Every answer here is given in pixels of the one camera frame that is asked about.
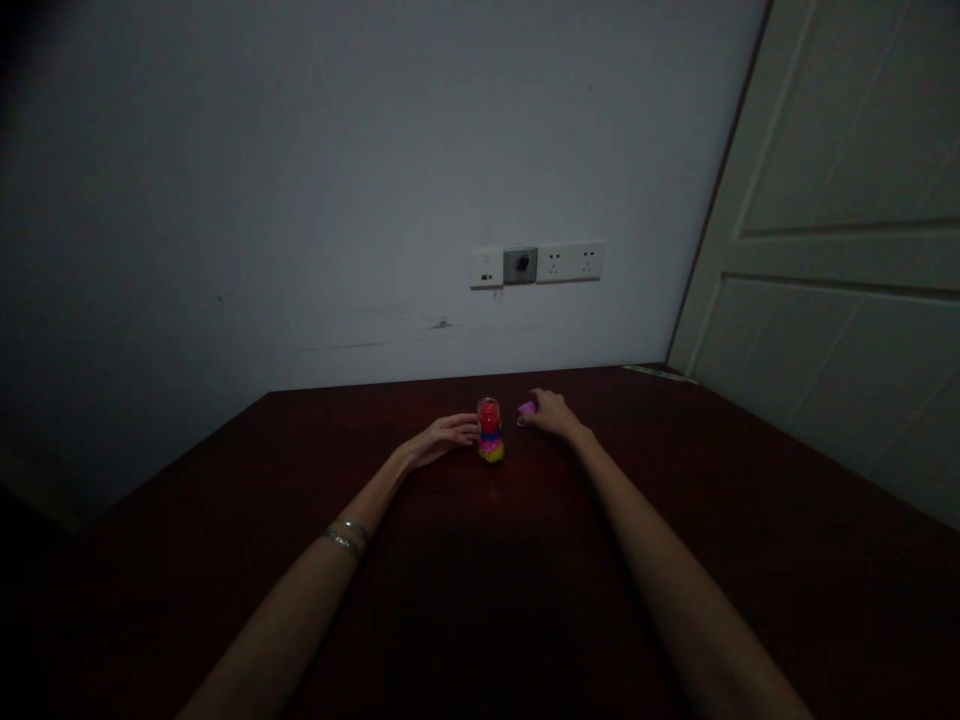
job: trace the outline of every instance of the switch plate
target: switch plate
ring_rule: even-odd
[[[508,248],[503,251],[503,284],[524,285],[537,281],[537,248]]]
[[[498,288],[503,285],[503,249],[474,248],[470,256],[470,287]]]
[[[539,250],[539,284],[599,280],[607,254],[607,241],[588,240],[581,243],[541,245]]]

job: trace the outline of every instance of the wrist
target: wrist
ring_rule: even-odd
[[[583,425],[582,423],[577,423],[573,427],[568,428],[563,433],[563,437],[566,439],[568,443],[570,443],[574,447],[577,447],[578,445],[582,445],[583,443],[588,442],[590,440],[596,439],[594,437],[593,430],[588,428],[586,425]]]
[[[404,443],[391,453],[383,466],[390,474],[396,475],[397,480],[402,482],[407,475],[413,472],[413,452]]]

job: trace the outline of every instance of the dark red table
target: dark red table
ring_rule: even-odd
[[[271,393],[14,598],[24,687],[60,717],[172,716],[400,442],[491,395],[562,392],[821,718],[960,707],[960,536],[710,391],[620,368]],[[683,717],[582,471],[504,424],[398,495],[289,708]]]

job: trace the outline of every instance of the white door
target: white door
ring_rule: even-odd
[[[669,362],[960,528],[960,3],[775,0]]]

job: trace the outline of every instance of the left hand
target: left hand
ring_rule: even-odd
[[[440,418],[398,448],[411,470],[429,465],[455,447],[469,447],[480,437],[476,413]]]

